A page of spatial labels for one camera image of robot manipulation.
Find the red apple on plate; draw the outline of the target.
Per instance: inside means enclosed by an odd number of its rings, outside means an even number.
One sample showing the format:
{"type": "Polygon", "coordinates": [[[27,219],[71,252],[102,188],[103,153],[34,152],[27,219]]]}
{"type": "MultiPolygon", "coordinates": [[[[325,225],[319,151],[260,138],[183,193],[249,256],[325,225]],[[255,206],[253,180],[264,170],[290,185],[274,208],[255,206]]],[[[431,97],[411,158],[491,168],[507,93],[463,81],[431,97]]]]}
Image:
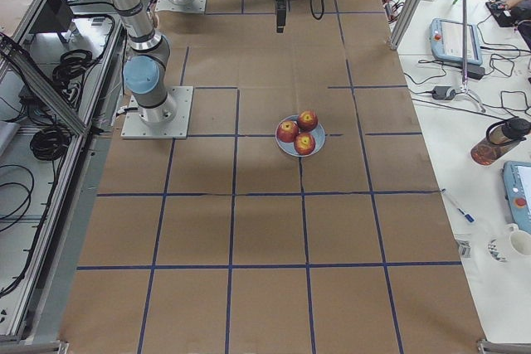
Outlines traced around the red apple on plate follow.
{"type": "Polygon", "coordinates": [[[315,150],[314,136],[309,132],[299,133],[294,141],[294,149],[300,156],[310,155],[315,150]]]}
{"type": "Polygon", "coordinates": [[[282,143],[293,143],[299,134],[299,126],[294,120],[284,120],[279,123],[276,138],[282,143]]]}
{"type": "Polygon", "coordinates": [[[313,110],[307,109],[297,116],[296,123],[298,124],[300,131],[309,132],[317,127],[319,124],[319,118],[313,110]]]}

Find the light blue plate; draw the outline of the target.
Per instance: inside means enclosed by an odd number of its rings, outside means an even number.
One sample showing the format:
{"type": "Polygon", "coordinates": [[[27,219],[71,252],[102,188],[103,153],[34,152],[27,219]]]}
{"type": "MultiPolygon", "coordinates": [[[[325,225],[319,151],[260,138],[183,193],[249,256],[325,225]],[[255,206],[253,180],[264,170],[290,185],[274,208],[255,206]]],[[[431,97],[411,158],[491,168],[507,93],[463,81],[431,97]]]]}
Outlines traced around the light blue plate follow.
{"type": "Polygon", "coordinates": [[[324,146],[325,138],[321,123],[317,122],[310,130],[303,130],[296,115],[282,119],[275,131],[278,147],[288,155],[298,158],[317,153],[324,146]]]}

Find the black power adapter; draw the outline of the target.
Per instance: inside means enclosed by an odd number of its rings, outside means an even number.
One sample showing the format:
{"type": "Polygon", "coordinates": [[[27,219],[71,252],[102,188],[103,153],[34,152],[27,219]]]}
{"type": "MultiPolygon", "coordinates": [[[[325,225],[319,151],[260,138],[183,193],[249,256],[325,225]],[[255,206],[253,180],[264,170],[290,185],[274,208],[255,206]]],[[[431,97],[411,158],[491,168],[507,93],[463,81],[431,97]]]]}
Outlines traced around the black power adapter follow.
{"type": "Polygon", "coordinates": [[[456,90],[449,85],[437,85],[431,92],[431,97],[436,100],[453,100],[457,95],[456,90]]]}

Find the green grabber stick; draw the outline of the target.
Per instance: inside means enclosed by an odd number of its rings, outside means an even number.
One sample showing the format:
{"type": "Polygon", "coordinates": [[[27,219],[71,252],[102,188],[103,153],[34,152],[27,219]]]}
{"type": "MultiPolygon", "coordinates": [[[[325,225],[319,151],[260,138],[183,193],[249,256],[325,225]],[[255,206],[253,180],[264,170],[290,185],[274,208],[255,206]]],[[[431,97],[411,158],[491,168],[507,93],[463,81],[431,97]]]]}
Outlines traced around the green grabber stick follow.
{"type": "Polygon", "coordinates": [[[478,106],[482,114],[486,113],[486,108],[483,105],[481,98],[468,87],[468,19],[467,19],[467,0],[454,0],[456,4],[461,1],[462,22],[461,22],[461,39],[462,39],[462,61],[461,61],[461,83],[460,93],[466,95],[478,106]]]}

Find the brown water bottle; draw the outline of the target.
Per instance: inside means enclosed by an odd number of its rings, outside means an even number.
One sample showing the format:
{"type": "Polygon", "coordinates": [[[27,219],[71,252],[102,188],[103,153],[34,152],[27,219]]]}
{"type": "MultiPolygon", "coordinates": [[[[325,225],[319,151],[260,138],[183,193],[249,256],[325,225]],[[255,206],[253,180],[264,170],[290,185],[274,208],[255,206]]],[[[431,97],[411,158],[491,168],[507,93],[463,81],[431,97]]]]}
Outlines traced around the brown water bottle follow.
{"type": "Polygon", "coordinates": [[[470,155],[476,163],[489,166],[525,141],[529,133],[528,120],[504,119],[487,128],[485,137],[470,150],[470,155]]]}

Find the white blue pen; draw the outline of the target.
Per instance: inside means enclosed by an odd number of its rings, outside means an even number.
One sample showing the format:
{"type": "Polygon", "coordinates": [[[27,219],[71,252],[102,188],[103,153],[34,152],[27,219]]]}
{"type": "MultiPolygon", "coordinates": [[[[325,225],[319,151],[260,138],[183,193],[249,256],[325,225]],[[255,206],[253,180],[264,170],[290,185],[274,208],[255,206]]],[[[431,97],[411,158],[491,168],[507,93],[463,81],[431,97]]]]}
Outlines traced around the white blue pen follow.
{"type": "Polygon", "coordinates": [[[441,194],[469,223],[475,222],[475,218],[445,188],[441,189],[441,194]]]}

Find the blue teach pendant tablet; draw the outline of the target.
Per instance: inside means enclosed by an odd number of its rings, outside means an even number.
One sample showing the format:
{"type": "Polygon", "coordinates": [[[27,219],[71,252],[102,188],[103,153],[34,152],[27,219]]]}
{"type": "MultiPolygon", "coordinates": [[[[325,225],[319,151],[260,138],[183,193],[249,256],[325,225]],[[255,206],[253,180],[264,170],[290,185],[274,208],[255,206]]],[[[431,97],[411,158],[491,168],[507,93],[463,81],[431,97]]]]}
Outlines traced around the blue teach pendant tablet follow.
{"type": "Polygon", "coordinates": [[[530,232],[530,163],[508,161],[503,167],[505,196],[514,223],[530,232]]]}

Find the white mug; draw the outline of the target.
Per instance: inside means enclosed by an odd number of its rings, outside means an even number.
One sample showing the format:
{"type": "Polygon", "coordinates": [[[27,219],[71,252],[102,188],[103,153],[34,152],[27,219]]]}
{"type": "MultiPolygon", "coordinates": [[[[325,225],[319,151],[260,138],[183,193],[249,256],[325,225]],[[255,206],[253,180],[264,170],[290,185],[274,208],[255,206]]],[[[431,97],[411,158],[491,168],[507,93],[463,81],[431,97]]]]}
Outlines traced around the white mug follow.
{"type": "Polygon", "coordinates": [[[502,235],[487,244],[490,256],[501,263],[530,259],[530,234],[517,224],[508,224],[502,235]]]}

